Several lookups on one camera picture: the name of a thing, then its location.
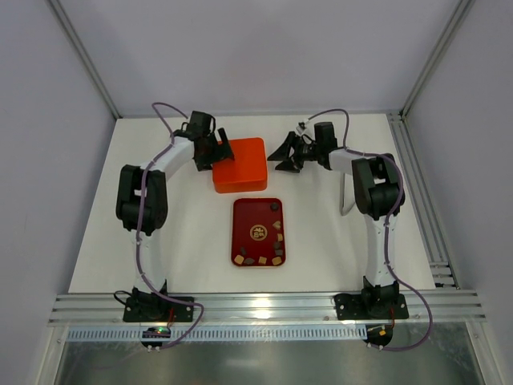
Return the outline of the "orange box lid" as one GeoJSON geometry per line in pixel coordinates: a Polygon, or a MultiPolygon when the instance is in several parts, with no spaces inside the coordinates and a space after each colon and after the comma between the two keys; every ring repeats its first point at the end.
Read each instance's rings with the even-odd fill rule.
{"type": "Polygon", "coordinates": [[[220,172],[242,174],[256,173],[268,175],[265,142],[260,137],[230,140],[235,160],[223,160],[213,165],[220,172]]]}

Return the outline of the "metal tongs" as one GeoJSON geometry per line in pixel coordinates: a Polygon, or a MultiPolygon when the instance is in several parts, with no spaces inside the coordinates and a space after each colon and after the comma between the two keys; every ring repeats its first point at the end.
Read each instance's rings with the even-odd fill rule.
{"type": "Polygon", "coordinates": [[[345,217],[355,207],[355,199],[353,196],[353,178],[351,175],[342,173],[340,179],[340,199],[339,211],[345,217]]]}

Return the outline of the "orange chocolate box with tray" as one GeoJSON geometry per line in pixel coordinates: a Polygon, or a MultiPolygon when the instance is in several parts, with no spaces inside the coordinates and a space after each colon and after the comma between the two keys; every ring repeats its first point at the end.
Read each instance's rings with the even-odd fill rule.
{"type": "Polygon", "coordinates": [[[234,174],[214,170],[212,181],[217,193],[246,193],[265,190],[268,185],[268,175],[266,173],[234,174]]]}

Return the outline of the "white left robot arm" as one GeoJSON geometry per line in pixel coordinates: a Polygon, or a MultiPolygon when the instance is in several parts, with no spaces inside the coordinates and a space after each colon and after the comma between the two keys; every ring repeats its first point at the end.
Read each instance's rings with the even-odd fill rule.
{"type": "Polygon", "coordinates": [[[169,132],[168,144],[148,162],[126,164],[119,174],[115,215],[132,233],[135,283],[124,302],[125,322],[191,322],[198,303],[193,297],[172,297],[163,268],[160,231],[168,219],[168,182],[184,165],[198,171],[234,157],[223,128],[202,111],[193,111],[181,127],[169,132]]]}

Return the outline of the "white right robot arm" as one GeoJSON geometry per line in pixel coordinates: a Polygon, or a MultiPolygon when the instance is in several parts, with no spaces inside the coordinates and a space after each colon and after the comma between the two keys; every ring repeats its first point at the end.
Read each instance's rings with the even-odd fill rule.
{"type": "Polygon", "coordinates": [[[367,266],[358,294],[333,297],[337,319],[407,319],[406,299],[394,272],[394,230],[404,204],[402,175],[390,154],[365,153],[340,146],[330,122],[314,125],[314,137],[289,132],[268,161],[276,170],[299,173],[312,161],[353,178],[355,205],[367,231],[367,266]]]}

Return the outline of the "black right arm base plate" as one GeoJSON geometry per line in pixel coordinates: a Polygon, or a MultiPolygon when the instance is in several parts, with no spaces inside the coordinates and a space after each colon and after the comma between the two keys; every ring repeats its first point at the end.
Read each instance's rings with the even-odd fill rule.
{"type": "Polygon", "coordinates": [[[410,317],[406,299],[399,294],[391,300],[373,301],[364,299],[361,294],[337,294],[334,296],[337,319],[372,320],[372,319],[408,319],[410,317]]]}

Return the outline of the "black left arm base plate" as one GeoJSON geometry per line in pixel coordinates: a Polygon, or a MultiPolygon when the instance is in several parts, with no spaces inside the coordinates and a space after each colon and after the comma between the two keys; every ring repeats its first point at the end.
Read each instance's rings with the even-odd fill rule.
{"type": "Polygon", "coordinates": [[[174,300],[185,302],[185,305],[164,301],[162,298],[155,296],[148,298],[130,297],[126,301],[123,321],[131,323],[192,322],[194,297],[177,297],[174,300]]]}

